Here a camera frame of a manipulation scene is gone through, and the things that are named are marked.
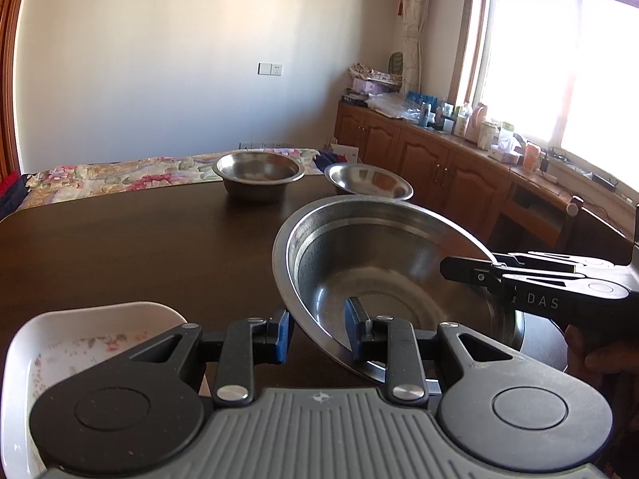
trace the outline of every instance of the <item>metal bowl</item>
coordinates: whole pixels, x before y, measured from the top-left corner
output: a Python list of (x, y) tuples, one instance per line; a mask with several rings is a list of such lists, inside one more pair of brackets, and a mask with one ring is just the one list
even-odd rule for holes
[(396, 200), (409, 200), (413, 196), (413, 188), (406, 180), (374, 165), (337, 163), (329, 165), (324, 175), (339, 194), (385, 196)]
[(213, 165), (229, 195), (249, 202), (274, 202), (286, 186), (304, 176), (304, 167), (293, 158), (267, 151), (235, 151)]
[(350, 369), (382, 382), (377, 363), (354, 363), (344, 300), (357, 296), (369, 315), (408, 319), (420, 329), (456, 321), (515, 349), (523, 315), (491, 302), (483, 289), (446, 281), (448, 255), (495, 261), (479, 241), (446, 218), (378, 196), (333, 196), (295, 212), (273, 247), (279, 293), (298, 325)]

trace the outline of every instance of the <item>cabinet door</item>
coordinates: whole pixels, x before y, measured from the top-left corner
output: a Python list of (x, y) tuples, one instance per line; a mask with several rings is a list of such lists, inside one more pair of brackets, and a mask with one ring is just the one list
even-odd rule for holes
[(366, 164), (393, 169), (394, 148), (399, 140), (399, 126), (389, 120), (366, 117), (364, 121), (366, 147), (362, 160)]
[(507, 174), (455, 152), (442, 179), (442, 214), (488, 241), (510, 187)]
[(339, 105), (334, 136), (342, 145), (352, 145), (362, 150), (364, 113), (357, 107)]
[(439, 180), (449, 151), (425, 135), (401, 130), (393, 171), (413, 186), (411, 201), (416, 205), (437, 208)]

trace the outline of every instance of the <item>window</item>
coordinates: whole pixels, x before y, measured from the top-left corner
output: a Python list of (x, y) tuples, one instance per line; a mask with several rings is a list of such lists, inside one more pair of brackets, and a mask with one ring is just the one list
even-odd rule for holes
[(491, 0), (474, 101), (639, 190), (639, 9)]

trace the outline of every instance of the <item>floral tablecloth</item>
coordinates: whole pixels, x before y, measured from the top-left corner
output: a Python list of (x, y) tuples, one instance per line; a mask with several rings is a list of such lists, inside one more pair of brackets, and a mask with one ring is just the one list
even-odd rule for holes
[[(263, 149), (295, 158), (305, 174), (321, 174), (313, 158), (314, 149)], [(215, 182), (221, 178), (213, 172), (213, 163), (227, 153), (211, 153), (181, 158), (155, 157), (111, 164), (63, 165), (42, 171), (27, 180), (29, 195), (20, 209), (55, 204), (125, 191), (138, 191), (168, 185)]]

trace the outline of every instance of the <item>gray gripper base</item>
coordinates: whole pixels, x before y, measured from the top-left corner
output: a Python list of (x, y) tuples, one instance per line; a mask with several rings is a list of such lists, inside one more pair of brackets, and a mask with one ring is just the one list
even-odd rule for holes
[[(72, 479), (58, 469), (46, 479)], [(453, 447), (429, 412), (386, 403), (377, 389), (266, 389), (215, 414), (174, 461), (139, 479), (506, 479)], [(594, 467), (539, 476), (603, 478)]]

